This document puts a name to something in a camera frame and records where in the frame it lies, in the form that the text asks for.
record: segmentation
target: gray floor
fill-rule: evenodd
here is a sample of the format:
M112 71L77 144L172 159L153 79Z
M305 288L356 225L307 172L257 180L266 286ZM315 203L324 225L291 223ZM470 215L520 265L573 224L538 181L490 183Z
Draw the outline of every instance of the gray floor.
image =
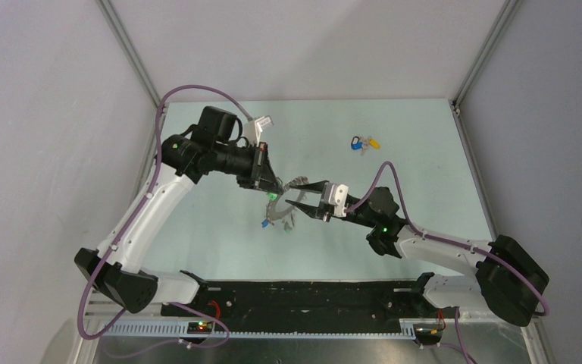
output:
M462 325L461 333L469 353L480 364L517 363L530 360L521 330L511 325ZM446 329L443 342L457 344L453 325ZM156 337L106 337L114 354L134 353L163 338ZM252 363L252 364L359 364L384 363L445 363L463 364L463 356L451 349L419 350L410 340L257 340L235 339L213 350L187 350L183 345L170 344L130 359L112 359L101 351L95 360L98 364L143 364L163 362Z

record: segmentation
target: bunch of keys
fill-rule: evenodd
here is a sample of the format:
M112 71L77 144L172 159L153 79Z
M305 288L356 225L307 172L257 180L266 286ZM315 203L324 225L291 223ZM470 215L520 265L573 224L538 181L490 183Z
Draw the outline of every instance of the bunch of keys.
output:
M380 149L380 144L376 140L371 138L371 136L368 138L364 138L362 136L354 136L352 138L351 147L353 150L360 149L360 155L365 155L365 152L367 151L367 149L369 149L369 146L371 146L374 149Z

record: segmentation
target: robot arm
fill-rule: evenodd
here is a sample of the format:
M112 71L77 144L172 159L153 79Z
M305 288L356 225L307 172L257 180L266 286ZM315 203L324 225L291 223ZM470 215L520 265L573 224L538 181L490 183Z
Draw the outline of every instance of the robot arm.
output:
M514 325L525 326L530 322L539 303L534 293L508 269L476 253L475 249L504 259L541 293L549 282L548 275L510 237L501 235L493 242L467 240L427 231L400 218L396 214L399 206L387 187L375 187L362 204L360 199L348 194L349 188L344 184L324 180L293 188L321 195L318 206L287 200L309 217L325 222L337 218L371 228L367 241L375 253L420 259L463 274L457 277L431 273L421 276L423 297L436 308L463 306L481 312L492 311ZM470 249L441 240L459 242Z
M246 189L281 193L268 159L268 146L260 142L260 133L271 125L269 117L250 121L244 126L246 146L230 141L237 116L211 106L204 108L197 125L181 135L167 138L161 145L162 163L153 165L151 180L159 167L155 189L148 193L146 183L115 229L96 250L82 248L75 263L89 278L103 258L117 232L132 218L130 226L113 246L95 288L127 311L137 313L153 302L189 303L199 288L198 281L184 274L165 274L142 269L142 262L152 241L180 200L211 171L236 176ZM239 124L240 135L243 134ZM148 197L144 206L132 216L139 202Z

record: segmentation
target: wall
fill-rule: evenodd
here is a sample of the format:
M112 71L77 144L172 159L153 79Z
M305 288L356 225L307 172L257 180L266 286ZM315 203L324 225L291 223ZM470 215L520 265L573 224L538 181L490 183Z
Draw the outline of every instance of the wall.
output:
M557 360L582 362L582 1L524 2L462 118L500 232L549 273Z
M451 99L504 0L113 2L160 93ZM207 93L173 101L220 100Z
M62 327L70 350L72 258L130 203L153 112L94 1L0 2L0 362Z

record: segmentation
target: white tabletop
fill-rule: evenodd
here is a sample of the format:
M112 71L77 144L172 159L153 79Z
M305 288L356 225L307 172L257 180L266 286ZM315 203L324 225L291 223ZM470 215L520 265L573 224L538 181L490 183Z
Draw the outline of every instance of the white tabletop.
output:
M171 103L162 135L182 133L213 105L239 112L228 102ZM270 115L263 134L274 172L284 183L303 175L330 180L362 197L380 164L393 162L411 218L430 231L490 239L468 161L445 99L244 102L254 116ZM380 150L352 151L354 135L373 137ZM387 170L379 186L388 186ZM369 228L296 213L286 233L280 224L261 227L268 198L244 190L235 177L204 176L175 208L145 259L158 271L192 271L204 279L370 280L417 278L435 271L417 260L378 256L365 236ZM307 203L317 203L317 195Z

